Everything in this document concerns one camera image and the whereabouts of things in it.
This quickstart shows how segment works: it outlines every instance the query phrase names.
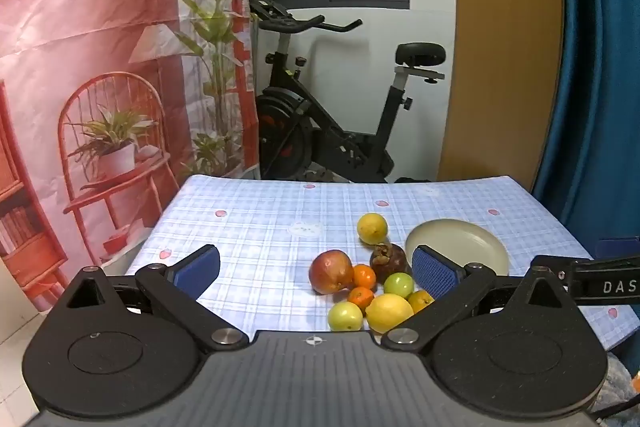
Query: black plastic disc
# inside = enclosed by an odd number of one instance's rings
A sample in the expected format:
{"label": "black plastic disc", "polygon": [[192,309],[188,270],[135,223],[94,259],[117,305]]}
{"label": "black plastic disc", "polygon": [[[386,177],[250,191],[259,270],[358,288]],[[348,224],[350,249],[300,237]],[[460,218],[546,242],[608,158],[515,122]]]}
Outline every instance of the black plastic disc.
{"label": "black plastic disc", "polygon": [[40,408],[71,417],[128,416],[178,393],[194,375],[198,351],[178,326],[127,311],[74,311],[86,319],[55,334],[38,332],[25,353],[24,379]]}
{"label": "black plastic disc", "polygon": [[[260,95],[256,99],[258,112],[258,135],[260,137],[260,168],[266,169],[266,161],[279,147],[293,115],[293,108],[283,100]],[[304,172],[311,163],[311,122],[308,117],[300,119],[278,156],[264,176],[270,180],[294,179]]]}
{"label": "black plastic disc", "polygon": [[551,419],[590,404],[607,371],[597,337],[563,323],[560,309],[529,308],[444,331],[432,352],[438,381],[462,403],[498,417]]}

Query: white flower pot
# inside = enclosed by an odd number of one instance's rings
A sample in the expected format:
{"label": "white flower pot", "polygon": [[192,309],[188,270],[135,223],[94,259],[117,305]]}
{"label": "white flower pot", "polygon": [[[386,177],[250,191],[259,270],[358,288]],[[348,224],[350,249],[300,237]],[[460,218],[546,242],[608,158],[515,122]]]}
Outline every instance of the white flower pot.
{"label": "white flower pot", "polygon": [[136,146],[130,143],[115,152],[100,156],[98,165],[106,178],[114,178],[136,167]]}

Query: blue plaid tablecloth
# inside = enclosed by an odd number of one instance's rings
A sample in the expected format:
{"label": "blue plaid tablecloth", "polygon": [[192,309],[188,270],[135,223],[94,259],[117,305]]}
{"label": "blue plaid tablecloth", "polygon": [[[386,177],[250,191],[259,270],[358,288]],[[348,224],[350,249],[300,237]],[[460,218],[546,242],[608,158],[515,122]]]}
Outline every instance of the blue plaid tablecloth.
{"label": "blue plaid tablecloth", "polygon": [[[220,250],[218,279],[198,302],[245,331],[326,331],[334,296],[316,295],[308,268],[321,252],[368,264],[356,223],[378,212],[404,248],[424,221],[463,219],[492,232],[509,253],[510,275],[538,254],[588,257],[571,234],[508,177],[432,184],[323,184],[192,176],[162,214],[128,273],[174,264],[208,243]],[[628,306],[582,309],[606,349],[640,327]]]}

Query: small orange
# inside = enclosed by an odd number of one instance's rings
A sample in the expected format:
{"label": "small orange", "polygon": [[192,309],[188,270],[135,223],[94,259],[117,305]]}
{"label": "small orange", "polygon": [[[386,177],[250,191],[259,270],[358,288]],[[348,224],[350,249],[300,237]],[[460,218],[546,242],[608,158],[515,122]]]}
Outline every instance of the small orange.
{"label": "small orange", "polygon": [[366,264],[356,264],[353,267],[353,284],[371,290],[376,285],[376,273]]}
{"label": "small orange", "polygon": [[371,304],[373,297],[373,292],[369,288],[358,287],[351,290],[347,300],[364,311]]}

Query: printed fabric backdrop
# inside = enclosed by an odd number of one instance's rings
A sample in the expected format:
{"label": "printed fabric backdrop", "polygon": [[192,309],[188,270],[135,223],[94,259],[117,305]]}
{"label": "printed fabric backdrop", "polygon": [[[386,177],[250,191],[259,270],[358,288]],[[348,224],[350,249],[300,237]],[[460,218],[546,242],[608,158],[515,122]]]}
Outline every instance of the printed fabric backdrop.
{"label": "printed fabric backdrop", "polygon": [[0,0],[0,258],[40,310],[255,168],[248,0]]}

